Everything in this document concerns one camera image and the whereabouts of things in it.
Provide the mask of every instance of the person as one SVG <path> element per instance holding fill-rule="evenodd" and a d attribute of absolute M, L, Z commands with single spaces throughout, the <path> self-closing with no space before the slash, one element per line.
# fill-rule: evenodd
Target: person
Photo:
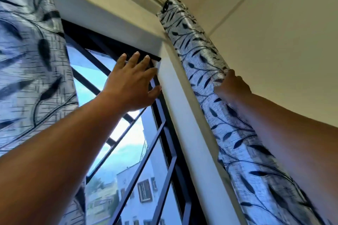
<path fill-rule="evenodd" d="M 123 54 L 103 91 L 54 125 L 0 158 L 0 224 L 57 224 L 82 179 L 122 116 L 151 105 L 161 91 L 148 91 L 157 69 L 135 53 Z M 251 93 L 233 70 L 215 88 L 249 120 L 265 146 L 305 192 L 337 221 L 338 128 L 306 118 Z"/>

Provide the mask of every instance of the wall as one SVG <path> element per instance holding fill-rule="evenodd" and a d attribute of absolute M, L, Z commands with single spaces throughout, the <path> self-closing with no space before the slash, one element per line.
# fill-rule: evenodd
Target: wall
<path fill-rule="evenodd" d="M 207 0 L 196 17 L 254 93 L 338 126 L 337 12 L 337 0 Z"/>
<path fill-rule="evenodd" d="M 155 15 L 131 0 L 55 0 L 62 18 L 162 57 L 158 78 L 208 224 L 239 224 L 217 145 Z M 234 202 L 237 214 L 232 205 Z"/>

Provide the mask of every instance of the vine pattern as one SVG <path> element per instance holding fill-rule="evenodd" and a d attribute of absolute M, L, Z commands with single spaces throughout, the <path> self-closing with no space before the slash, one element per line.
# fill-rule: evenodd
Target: vine pattern
<path fill-rule="evenodd" d="M 304 191 L 262 145 L 249 123 L 213 93 L 229 69 L 195 17 L 179 0 L 157 14 L 219 146 L 248 224 L 325 225 Z"/>
<path fill-rule="evenodd" d="M 0 156 L 78 107 L 54 0 L 0 0 Z M 60 225 L 85 224 L 84 183 Z"/>

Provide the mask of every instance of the hand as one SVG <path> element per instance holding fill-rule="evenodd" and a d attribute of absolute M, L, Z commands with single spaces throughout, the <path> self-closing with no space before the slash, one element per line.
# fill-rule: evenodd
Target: hand
<path fill-rule="evenodd" d="M 100 93 L 105 100 L 116 104 L 122 113 L 150 106 L 161 92 L 161 86 L 148 90 L 157 68 L 146 70 L 150 61 L 148 55 L 136 64 L 139 57 L 140 53 L 136 52 L 125 64 L 127 55 L 121 55 Z"/>
<path fill-rule="evenodd" d="M 228 104 L 234 104 L 236 99 L 250 95 L 250 87 L 243 81 L 241 76 L 235 76 L 234 70 L 229 69 L 220 86 L 214 87 L 214 92 Z"/>

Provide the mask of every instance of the leaf-patterned curtain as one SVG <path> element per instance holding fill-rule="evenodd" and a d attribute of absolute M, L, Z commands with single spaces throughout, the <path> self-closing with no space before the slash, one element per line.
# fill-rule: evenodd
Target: leaf-patterned curtain
<path fill-rule="evenodd" d="M 230 177 L 248 224 L 329 224 L 247 121 L 213 93 L 229 67 L 194 16 L 181 1 L 167 0 L 158 18 L 214 133 L 218 161 Z"/>
<path fill-rule="evenodd" d="M 54 1 L 0 0 L 0 156 L 77 107 Z M 85 224 L 83 185 L 60 224 Z"/>

